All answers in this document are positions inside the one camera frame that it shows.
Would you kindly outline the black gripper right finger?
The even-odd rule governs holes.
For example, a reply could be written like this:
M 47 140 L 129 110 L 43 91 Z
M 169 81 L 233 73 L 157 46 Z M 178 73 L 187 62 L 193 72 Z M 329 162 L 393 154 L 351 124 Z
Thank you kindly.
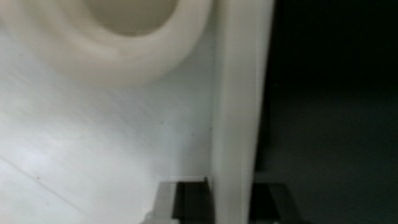
M 281 183 L 253 185 L 251 224 L 306 224 L 290 189 Z

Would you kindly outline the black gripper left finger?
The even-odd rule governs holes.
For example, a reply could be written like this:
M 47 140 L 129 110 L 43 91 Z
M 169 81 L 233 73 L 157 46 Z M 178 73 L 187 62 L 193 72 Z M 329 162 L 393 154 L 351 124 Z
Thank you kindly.
M 161 183 L 155 205 L 143 224 L 214 224 L 214 191 L 209 178 Z

